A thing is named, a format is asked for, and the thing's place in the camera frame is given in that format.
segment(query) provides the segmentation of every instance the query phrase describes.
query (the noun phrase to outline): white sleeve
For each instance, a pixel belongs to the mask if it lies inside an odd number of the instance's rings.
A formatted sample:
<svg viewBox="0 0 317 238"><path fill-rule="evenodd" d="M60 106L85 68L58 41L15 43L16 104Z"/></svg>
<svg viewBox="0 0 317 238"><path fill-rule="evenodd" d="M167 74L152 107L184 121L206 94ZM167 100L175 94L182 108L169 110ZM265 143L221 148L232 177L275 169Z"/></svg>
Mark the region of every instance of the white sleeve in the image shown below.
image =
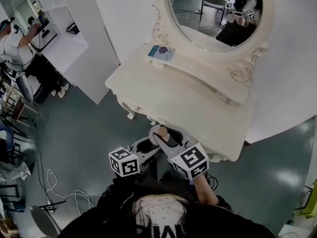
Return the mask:
<svg viewBox="0 0 317 238"><path fill-rule="evenodd" d="M6 41L11 46L18 47L22 37L23 36L19 34L9 34Z"/></svg>

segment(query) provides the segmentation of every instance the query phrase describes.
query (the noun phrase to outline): small box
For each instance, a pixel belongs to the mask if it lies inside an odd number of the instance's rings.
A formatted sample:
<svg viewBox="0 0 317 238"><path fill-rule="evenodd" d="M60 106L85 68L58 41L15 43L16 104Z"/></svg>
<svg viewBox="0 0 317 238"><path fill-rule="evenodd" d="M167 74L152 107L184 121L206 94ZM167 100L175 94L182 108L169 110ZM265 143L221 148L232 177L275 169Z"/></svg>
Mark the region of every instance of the small box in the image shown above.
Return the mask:
<svg viewBox="0 0 317 238"><path fill-rule="evenodd" d="M200 143L170 159L170 162L176 171L189 180L193 180L209 169L209 157Z"/></svg>
<svg viewBox="0 0 317 238"><path fill-rule="evenodd" d="M134 175L140 172L139 157L120 147L109 153L110 165L121 177Z"/></svg>

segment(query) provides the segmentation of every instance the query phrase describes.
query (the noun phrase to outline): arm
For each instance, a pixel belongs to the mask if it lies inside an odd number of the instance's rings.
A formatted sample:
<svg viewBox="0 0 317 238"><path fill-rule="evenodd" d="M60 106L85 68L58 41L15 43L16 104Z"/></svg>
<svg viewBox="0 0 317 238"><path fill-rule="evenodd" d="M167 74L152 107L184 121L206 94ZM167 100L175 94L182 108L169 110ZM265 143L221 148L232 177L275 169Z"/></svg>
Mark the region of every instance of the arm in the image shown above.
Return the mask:
<svg viewBox="0 0 317 238"><path fill-rule="evenodd" d="M200 175L194 179L194 185L200 203L218 205L219 199L210 188L204 175Z"/></svg>
<svg viewBox="0 0 317 238"><path fill-rule="evenodd" d="M30 30L30 32L28 33L27 36L23 36L19 42L19 46L18 47L23 47L28 45L32 39L34 38L34 36L37 34L38 29L41 27L40 24L36 24L33 26L33 28Z"/></svg>

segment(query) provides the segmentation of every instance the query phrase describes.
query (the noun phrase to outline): mirror frame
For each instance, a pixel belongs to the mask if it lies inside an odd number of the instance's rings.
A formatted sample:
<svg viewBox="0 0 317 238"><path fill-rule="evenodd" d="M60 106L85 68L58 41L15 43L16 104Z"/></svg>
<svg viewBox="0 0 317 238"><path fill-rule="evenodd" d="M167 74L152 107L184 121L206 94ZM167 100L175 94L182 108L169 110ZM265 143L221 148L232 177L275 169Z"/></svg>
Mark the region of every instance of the mirror frame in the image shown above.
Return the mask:
<svg viewBox="0 0 317 238"><path fill-rule="evenodd" d="M194 60L210 63L230 63L228 68L251 68L251 77L256 63L267 49L267 41L274 26L274 0L263 0L261 22L254 34L242 45L229 51L209 51L193 44L180 30L175 14L170 11L171 0L156 0L158 20L153 28L153 38L161 45L185 52Z"/></svg>

